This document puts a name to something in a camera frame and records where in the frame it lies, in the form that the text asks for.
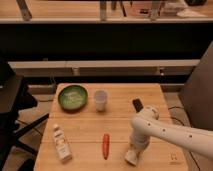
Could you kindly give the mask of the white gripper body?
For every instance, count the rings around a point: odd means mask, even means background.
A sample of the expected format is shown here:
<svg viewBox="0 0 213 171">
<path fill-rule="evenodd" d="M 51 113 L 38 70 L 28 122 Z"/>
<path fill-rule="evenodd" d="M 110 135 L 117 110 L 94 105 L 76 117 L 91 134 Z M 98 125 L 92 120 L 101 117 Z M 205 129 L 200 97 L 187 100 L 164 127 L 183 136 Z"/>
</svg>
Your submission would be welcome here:
<svg viewBox="0 0 213 171">
<path fill-rule="evenodd" d="M 149 136 L 134 133 L 130 135 L 130 149 L 136 154 L 144 151 L 148 147 L 149 143 Z"/>
</svg>

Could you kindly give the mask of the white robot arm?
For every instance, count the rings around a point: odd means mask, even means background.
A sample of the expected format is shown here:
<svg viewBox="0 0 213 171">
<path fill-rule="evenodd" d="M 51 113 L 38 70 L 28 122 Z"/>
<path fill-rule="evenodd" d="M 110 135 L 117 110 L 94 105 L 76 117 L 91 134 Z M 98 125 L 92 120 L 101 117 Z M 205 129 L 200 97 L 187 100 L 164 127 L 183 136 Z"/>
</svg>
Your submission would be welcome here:
<svg viewBox="0 0 213 171">
<path fill-rule="evenodd" d="M 132 121 L 130 142 L 136 149 L 145 149 L 151 136 L 213 159 L 213 131 L 168 124 L 158 120 L 159 112 L 145 106 Z"/>
</svg>

